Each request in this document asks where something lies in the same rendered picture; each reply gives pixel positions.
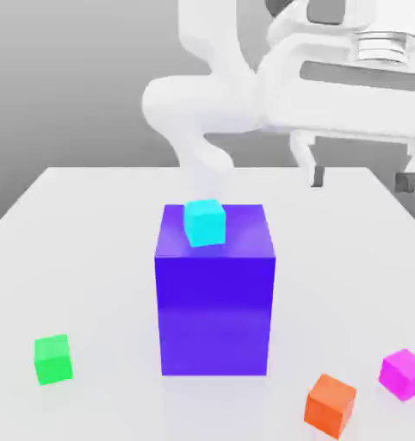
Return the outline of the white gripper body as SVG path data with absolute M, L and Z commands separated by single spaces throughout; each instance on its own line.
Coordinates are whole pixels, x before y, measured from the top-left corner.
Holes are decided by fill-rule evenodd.
M 257 71 L 257 93 L 265 127 L 306 130 L 321 136 L 365 140 L 415 140 L 415 90 L 389 89 L 384 74 L 415 79 L 415 54 L 406 68 L 368 68 L 375 87 L 305 80 L 307 61 L 358 71 L 350 40 L 325 35 L 290 35 L 276 43 Z

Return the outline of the large purple box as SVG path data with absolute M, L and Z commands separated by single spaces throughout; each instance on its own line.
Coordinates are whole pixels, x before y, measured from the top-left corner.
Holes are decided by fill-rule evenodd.
M 190 246 L 167 204 L 154 256 L 165 376 L 264 376 L 276 254 L 263 206 L 227 205 L 226 242 Z

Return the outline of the small cyan cube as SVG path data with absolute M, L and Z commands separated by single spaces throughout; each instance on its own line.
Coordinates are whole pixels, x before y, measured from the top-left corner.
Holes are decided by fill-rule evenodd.
M 191 247 L 226 242 L 226 211 L 215 199 L 186 202 L 183 226 Z

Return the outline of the small green cube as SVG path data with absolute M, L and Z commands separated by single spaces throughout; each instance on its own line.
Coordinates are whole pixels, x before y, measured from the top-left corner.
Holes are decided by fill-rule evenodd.
M 34 367 L 40 385 L 73 378 L 69 340 L 66 334 L 34 341 Z

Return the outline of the small magenta cube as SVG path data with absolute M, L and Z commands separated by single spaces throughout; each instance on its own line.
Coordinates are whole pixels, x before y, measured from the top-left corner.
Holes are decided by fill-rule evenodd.
M 402 349 L 382 360 L 379 383 L 400 401 L 415 396 L 415 354 Z

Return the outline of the small orange cube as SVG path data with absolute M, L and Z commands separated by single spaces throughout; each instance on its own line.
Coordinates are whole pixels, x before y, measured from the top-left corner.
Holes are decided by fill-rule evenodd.
M 355 388 L 322 374 L 307 395 L 304 421 L 339 439 L 353 412 L 355 399 Z

